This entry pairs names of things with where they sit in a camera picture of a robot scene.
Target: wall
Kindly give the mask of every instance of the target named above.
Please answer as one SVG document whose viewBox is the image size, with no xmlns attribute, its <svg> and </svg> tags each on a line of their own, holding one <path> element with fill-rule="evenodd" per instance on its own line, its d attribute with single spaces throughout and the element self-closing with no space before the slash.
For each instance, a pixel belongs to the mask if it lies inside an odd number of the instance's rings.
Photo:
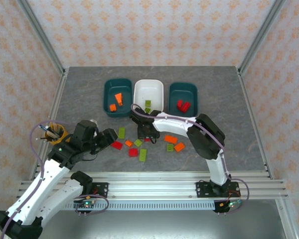
<svg viewBox="0 0 299 239">
<path fill-rule="evenodd" d="M 64 67 L 239 66 L 274 0 L 29 0 Z"/>
<path fill-rule="evenodd" d="M 30 176 L 28 134 L 46 119 L 59 77 L 17 1 L 0 0 L 0 210 Z"/>
<path fill-rule="evenodd" d="M 287 0 L 244 76 L 266 153 L 299 224 L 299 0 Z"/>
</svg>

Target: toy brick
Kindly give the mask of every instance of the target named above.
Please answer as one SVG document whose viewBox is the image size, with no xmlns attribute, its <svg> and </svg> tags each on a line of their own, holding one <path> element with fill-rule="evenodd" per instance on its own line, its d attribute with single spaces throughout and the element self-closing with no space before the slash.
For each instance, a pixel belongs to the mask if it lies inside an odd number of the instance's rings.
<svg viewBox="0 0 299 239">
<path fill-rule="evenodd" d="M 138 149 L 137 148 L 130 148 L 129 157 L 137 157 L 137 156 L 138 156 Z"/>
<path fill-rule="evenodd" d="M 125 128 L 124 127 L 120 127 L 119 128 L 118 138 L 120 138 L 120 139 L 124 139 L 125 138 Z"/>
<path fill-rule="evenodd" d="M 111 112 L 116 111 L 116 105 L 115 104 L 110 105 L 110 111 Z"/>
<path fill-rule="evenodd" d="M 186 111 L 188 110 L 189 107 L 190 107 L 190 103 L 189 102 L 185 102 L 183 104 L 183 106 L 181 107 L 180 111 L 182 111 L 183 113 L 186 113 Z"/>
<path fill-rule="evenodd" d="M 150 101 L 149 100 L 145 101 L 145 107 L 150 107 Z"/>
<path fill-rule="evenodd" d="M 182 151 L 184 148 L 185 148 L 185 145 L 183 143 L 179 143 L 178 145 L 176 145 L 174 147 L 174 149 L 176 150 L 177 153 Z"/>
<path fill-rule="evenodd" d="M 140 162 L 145 162 L 146 161 L 146 153 L 147 153 L 146 149 L 144 149 L 144 148 L 140 149 L 140 157 L 139 157 Z"/>
<path fill-rule="evenodd" d="M 168 144 L 167 145 L 167 152 L 173 152 L 174 151 L 174 145 Z"/>
<path fill-rule="evenodd" d="M 118 94 L 116 94 L 116 95 L 115 95 L 115 99 L 116 99 L 116 101 L 118 102 L 119 106 L 122 106 L 122 105 L 123 105 L 123 102 L 122 102 L 122 100 L 123 100 L 122 93 L 118 93 Z"/>
<path fill-rule="evenodd" d="M 183 101 L 182 100 L 179 100 L 177 101 L 177 108 L 180 110 L 181 109 L 181 106 L 183 105 Z"/>
<path fill-rule="evenodd" d="M 121 148 L 123 147 L 123 144 L 120 143 L 120 142 L 114 141 L 114 143 L 112 143 L 111 146 L 112 146 L 113 148 L 116 148 L 116 149 L 118 149 L 118 150 L 121 150 Z"/>
<path fill-rule="evenodd" d="M 140 145 L 142 144 L 142 141 L 140 141 L 139 139 L 135 140 L 134 144 L 137 146 L 137 147 L 140 147 Z"/>
<path fill-rule="evenodd" d="M 125 141 L 125 144 L 128 146 L 128 147 L 131 147 L 133 145 L 133 142 L 132 141 L 129 141 L 129 140 L 126 140 Z"/>
<path fill-rule="evenodd" d="M 173 143 L 173 144 L 177 143 L 177 138 L 169 135 L 166 135 L 164 140 L 168 143 Z"/>
</svg>

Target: plastic bin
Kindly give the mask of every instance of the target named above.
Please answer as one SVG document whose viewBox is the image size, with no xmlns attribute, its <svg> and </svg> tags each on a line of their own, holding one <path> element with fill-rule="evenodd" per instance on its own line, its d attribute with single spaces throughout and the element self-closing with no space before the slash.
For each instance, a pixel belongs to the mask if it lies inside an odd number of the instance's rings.
<svg viewBox="0 0 299 239">
<path fill-rule="evenodd" d="M 177 108 L 178 100 L 190 103 L 190 107 L 186 113 L 181 112 Z M 198 112 L 198 93 L 197 87 L 192 83 L 175 82 L 169 87 L 168 109 L 169 115 L 193 117 Z"/>
<path fill-rule="evenodd" d="M 134 87 L 134 104 L 145 110 L 145 101 L 150 100 L 150 111 L 164 109 L 164 85 L 159 80 L 139 80 Z"/>
<path fill-rule="evenodd" d="M 104 85 L 104 99 L 103 109 L 109 117 L 128 117 L 131 113 L 132 99 L 132 83 L 129 79 L 111 79 L 108 80 Z M 123 105 L 119 106 L 115 95 L 122 93 Z M 110 105 L 116 105 L 116 111 L 110 111 Z"/>
</svg>

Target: red block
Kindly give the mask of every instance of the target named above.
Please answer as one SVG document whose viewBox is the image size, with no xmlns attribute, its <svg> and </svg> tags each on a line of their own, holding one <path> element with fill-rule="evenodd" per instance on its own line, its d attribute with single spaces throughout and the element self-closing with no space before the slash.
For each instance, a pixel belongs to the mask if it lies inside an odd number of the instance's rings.
<svg viewBox="0 0 299 239">
<path fill-rule="evenodd" d="M 184 105 L 181 107 L 180 111 L 182 111 L 183 113 L 186 113 L 186 111 L 188 110 L 189 107 L 190 107 L 190 103 L 185 102 Z"/>
<path fill-rule="evenodd" d="M 180 110 L 181 109 L 181 105 L 183 104 L 182 100 L 177 101 L 177 108 Z"/>
<path fill-rule="evenodd" d="M 130 148 L 129 157 L 137 157 L 137 156 L 138 156 L 138 149 L 137 148 Z"/>
<path fill-rule="evenodd" d="M 116 148 L 116 149 L 118 149 L 118 150 L 121 150 L 121 148 L 123 147 L 123 144 L 120 143 L 120 142 L 114 141 L 114 143 L 112 143 L 111 146 L 112 146 L 113 148 Z"/>
</svg>

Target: teal bin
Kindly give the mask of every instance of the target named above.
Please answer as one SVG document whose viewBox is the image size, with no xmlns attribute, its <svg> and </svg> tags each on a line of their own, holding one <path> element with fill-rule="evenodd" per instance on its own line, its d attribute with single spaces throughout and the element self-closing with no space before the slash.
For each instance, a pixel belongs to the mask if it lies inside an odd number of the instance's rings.
<svg viewBox="0 0 299 239">
<path fill-rule="evenodd" d="M 123 105 L 119 106 L 115 95 L 122 93 Z M 128 117 L 131 114 L 131 104 L 133 102 L 132 82 L 129 79 L 111 79 L 104 85 L 103 109 L 109 117 Z M 116 111 L 110 111 L 110 105 L 116 105 Z"/>
<path fill-rule="evenodd" d="M 177 102 L 183 100 L 190 103 L 190 107 L 186 113 L 178 110 Z M 169 115 L 194 117 L 198 113 L 198 91 L 197 87 L 192 83 L 175 82 L 169 87 L 169 98 L 167 112 Z"/>
</svg>

